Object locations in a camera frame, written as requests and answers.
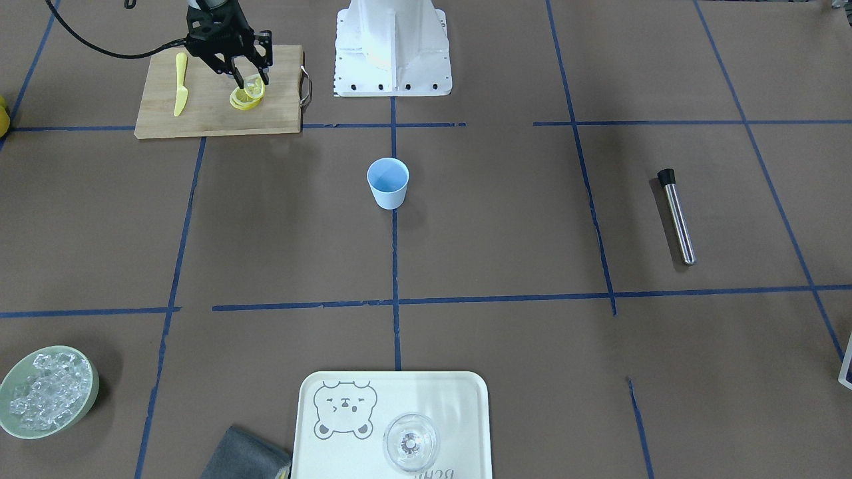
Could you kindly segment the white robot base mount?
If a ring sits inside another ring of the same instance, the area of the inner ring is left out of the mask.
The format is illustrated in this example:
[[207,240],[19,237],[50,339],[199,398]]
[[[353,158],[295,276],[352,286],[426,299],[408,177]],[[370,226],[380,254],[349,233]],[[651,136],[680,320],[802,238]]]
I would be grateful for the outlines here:
[[352,1],[335,21],[337,97],[450,95],[447,16],[431,1]]

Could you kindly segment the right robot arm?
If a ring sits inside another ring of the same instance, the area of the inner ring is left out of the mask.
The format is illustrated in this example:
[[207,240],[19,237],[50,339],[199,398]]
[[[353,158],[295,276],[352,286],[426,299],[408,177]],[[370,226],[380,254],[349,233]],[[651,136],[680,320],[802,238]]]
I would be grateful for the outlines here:
[[235,59],[247,58],[262,82],[269,84],[268,69],[274,63],[273,33],[253,30],[240,2],[189,1],[186,24],[185,47],[192,57],[204,61],[213,72],[234,79],[238,88],[246,83]]

